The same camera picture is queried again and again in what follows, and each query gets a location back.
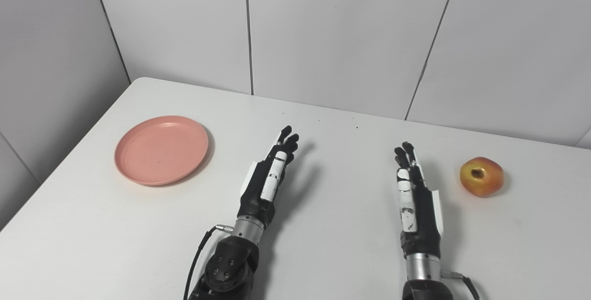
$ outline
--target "robotic hand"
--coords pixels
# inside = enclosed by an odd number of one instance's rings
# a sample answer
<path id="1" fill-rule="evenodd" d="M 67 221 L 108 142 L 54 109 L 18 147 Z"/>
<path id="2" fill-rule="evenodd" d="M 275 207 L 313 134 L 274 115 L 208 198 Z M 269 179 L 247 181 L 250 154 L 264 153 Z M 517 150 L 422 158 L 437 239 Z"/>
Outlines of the robotic hand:
<path id="1" fill-rule="evenodd" d="M 209 230 L 193 260 L 184 292 L 184 300 L 247 300 L 253 289 L 258 267 L 257 244 L 275 216 L 273 200 L 285 176 L 285 166 L 294 159 L 298 134 L 291 126 L 281 130 L 263 161 L 253 163 L 242 185 L 238 219 L 234 227 L 217 225 Z M 197 259 L 207 239 L 215 230 L 230 233 L 217 243 L 215 253 L 205 265 L 205 272 L 194 290 L 188 289 Z"/>
<path id="2" fill-rule="evenodd" d="M 394 149 L 400 197 L 400 236 L 407 266 L 403 300 L 452 300 L 449 288 L 441 278 L 462 279 L 473 297 L 479 296 L 470 279 L 457 272 L 441 271 L 439 242 L 443 219 L 439 191 L 427 188 L 421 164 L 412 144 L 404 142 Z"/>

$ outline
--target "white table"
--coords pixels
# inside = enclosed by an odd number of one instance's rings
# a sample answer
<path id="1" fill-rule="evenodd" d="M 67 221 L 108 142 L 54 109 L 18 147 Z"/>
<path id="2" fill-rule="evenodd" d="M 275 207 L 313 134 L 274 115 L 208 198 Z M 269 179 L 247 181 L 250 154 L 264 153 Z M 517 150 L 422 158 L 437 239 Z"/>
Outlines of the white table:
<path id="1" fill-rule="evenodd" d="M 163 188 L 126 180 L 117 142 L 165 114 L 203 124 L 211 158 Z M 483 300 L 588 295 L 589 150 L 142 78 L 0 232 L 0 299 L 180 299 L 204 232 L 234 223 L 251 161 L 285 125 L 302 137 L 300 150 L 260 243 L 253 300 L 400 298 L 393 148 L 405 140 L 441 190 L 443 268 L 470 276 Z M 458 169 L 476 156 L 504 167 L 498 195 L 460 185 Z M 446 284 L 469 299 L 460 282 Z"/>

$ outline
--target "apple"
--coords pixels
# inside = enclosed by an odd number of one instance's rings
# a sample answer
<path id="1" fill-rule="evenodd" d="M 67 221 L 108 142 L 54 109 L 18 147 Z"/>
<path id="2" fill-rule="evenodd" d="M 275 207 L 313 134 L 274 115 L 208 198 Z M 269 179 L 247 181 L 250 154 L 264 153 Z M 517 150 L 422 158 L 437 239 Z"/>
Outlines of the apple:
<path id="1" fill-rule="evenodd" d="M 487 197 L 503 187 L 503 169 L 488 158 L 476 157 L 462 165 L 460 181 L 474 195 Z"/>

